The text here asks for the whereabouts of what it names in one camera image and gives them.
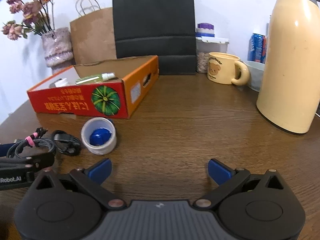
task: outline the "gray ribbed panel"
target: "gray ribbed panel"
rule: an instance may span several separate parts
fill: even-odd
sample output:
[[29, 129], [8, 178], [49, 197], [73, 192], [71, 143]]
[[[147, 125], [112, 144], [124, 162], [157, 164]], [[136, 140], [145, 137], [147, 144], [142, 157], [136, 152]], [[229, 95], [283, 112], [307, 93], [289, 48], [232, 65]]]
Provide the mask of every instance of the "gray ribbed panel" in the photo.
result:
[[101, 225], [83, 240], [236, 240], [214, 215], [190, 207], [187, 201], [133, 201], [109, 212]]

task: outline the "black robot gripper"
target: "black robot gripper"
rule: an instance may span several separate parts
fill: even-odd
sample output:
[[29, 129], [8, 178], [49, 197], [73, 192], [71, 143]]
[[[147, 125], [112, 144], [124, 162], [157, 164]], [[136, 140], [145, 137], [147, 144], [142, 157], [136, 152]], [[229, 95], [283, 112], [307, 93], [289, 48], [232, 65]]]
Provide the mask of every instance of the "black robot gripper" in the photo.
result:
[[211, 159], [219, 187], [196, 200], [124, 200], [100, 184], [104, 159], [69, 174], [43, 171], [14, 214], [23, 240], [296, 240], [305, 212], [276, 170], [264, 175]]

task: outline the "teddy bear face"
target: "teddy bear face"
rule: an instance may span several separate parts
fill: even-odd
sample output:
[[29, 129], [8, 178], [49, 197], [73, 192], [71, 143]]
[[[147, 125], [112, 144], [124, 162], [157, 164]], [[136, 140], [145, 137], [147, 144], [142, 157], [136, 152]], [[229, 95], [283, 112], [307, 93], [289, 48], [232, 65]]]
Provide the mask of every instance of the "teddy bear face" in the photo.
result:
[[219, 70], [221, 69], [219, 64], [215, 64], [215, 63], [210, 63], [210, 68], [209, 68], [209, 73], [212, 76], [215, 76], [218, 74]]

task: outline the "black shopping bag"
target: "black shopping bag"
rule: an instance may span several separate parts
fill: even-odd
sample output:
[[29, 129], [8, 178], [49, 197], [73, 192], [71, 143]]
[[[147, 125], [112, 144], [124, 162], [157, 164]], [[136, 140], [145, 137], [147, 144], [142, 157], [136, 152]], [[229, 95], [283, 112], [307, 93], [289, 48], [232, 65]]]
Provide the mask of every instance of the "black shopping bag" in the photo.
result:
[[113, 0], [117, 58], [158, 55], [160, 74], [196, 73], [193, 0]]

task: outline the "vase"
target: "vase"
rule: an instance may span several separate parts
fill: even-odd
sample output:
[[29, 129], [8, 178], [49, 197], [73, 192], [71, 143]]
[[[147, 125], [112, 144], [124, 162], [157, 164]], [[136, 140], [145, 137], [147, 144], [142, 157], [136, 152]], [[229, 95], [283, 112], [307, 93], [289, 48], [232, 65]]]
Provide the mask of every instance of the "vase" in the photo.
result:
[[67, 27], [41, 36], [44, 59], [52, 74], [74, 64], [70, 31]]

